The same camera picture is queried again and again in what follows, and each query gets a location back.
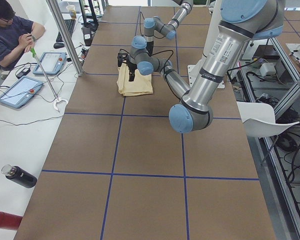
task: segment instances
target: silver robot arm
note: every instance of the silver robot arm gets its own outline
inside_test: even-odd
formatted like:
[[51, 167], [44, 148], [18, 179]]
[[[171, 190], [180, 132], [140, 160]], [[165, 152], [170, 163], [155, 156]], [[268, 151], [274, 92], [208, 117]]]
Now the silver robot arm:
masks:
[[165, 59], [151, 57], [146, 40], [136, 36], [129, 60], [142, 75], [159, 72], [180, 99], [169, 111], [169, 121], [179, 133], [208, 127], [213, 120], [209, 106], [227, 70], [237, 59], [244, 43], [276, 37], [283, 30], [285, 0], [223, 0], [219, 35], [190, 88]]
[[153, 53], [155, 31], [172, 40], [176, 36], [176, 29], [185, 17], [191, 12], [194, 1], [193, 0], [173, 0], [180, 5], [179, 10], [172, 17], [168, 24], [161, 21], [160, 17], [154, 16], [144, 20], [144, 38], [147, 42], [146, 49], [150, 55]]

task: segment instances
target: eyeglasses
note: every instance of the eyeglasses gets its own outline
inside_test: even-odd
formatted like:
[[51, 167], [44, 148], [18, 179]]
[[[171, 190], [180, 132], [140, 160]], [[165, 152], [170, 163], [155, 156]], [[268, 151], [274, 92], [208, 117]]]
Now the eyeglasses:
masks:
[[9, 20], [5, 20], [5, 19], [2, 19], [2, 18], [0, 18], [0, 20], [2, 20], [2, 21], [4, 21], [6, 24], [9, 22], [9, 21], [11, 21], [13, 18], [14, 18], [14, 16], [16, 15], [16, 12], [15, 11], [13, 11], [13, 16], [12, 16], [12, 18], [11, 19], [9, 19]]

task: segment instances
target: person's hand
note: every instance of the person's hand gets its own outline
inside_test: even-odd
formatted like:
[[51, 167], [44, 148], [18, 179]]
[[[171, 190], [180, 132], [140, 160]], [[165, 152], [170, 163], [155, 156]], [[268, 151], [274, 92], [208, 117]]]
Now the person's hand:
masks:
[[19, 45], [25, 49], [28, 45], [30, 45], [34, 40], [31, 37], [30, 33], [23, 34], [19, 36]]
[[25, 47], [24, 52], [27, 53], [34, 47], [35, 47], [35, 41], [32, 39], [32, 42], [28, 46]]

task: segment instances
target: red cylinder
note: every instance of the red cylinder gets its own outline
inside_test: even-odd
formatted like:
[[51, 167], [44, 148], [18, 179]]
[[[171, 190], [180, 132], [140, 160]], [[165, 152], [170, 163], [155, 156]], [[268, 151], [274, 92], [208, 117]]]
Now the red cylinder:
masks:
[[0, 229], [18, 230], [22, 216], [0, 211]]

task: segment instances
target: person's arm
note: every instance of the person's arm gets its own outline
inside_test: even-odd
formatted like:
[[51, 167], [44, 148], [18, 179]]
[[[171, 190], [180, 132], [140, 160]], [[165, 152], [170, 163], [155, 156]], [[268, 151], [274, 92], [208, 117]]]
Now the person's arm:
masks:
[[0, 66], [6, 68], [11, 63], [13, 63], [15, 60], [18, 59], [18, 57], [22, 54], [22, 52], [25, 50], [27, 46], [29, 46], [33, 39], [31, 37], [30, 33], [23, 34], [19, 36], [19, 45], [16, 46], [9, 54], [7, 54], [1, 61]]
[[27, 53], [31, 48], [35, 47], [35, 41], [39, 39], [44, 33], [46, 29], [43, 25], [37, 22], [33, 22], [31, 29], [32, 42], [25, 49], [24, 52]]

